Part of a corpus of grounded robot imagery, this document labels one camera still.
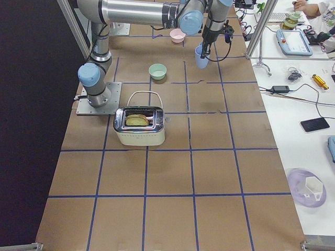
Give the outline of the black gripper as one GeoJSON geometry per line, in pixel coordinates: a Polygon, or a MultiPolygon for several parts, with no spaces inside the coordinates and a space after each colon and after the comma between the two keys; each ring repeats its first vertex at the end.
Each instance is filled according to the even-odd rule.
{"type": "Polygon", "coordinates": [[[220,34],[222,34],[222,28],[220,30],[213,31],[205,26],[203,29],[203,41],[200,44],[202,49],[200,54],[201,59],[204,59],[210,55],[211,44],[217,40],[220,34]]]}

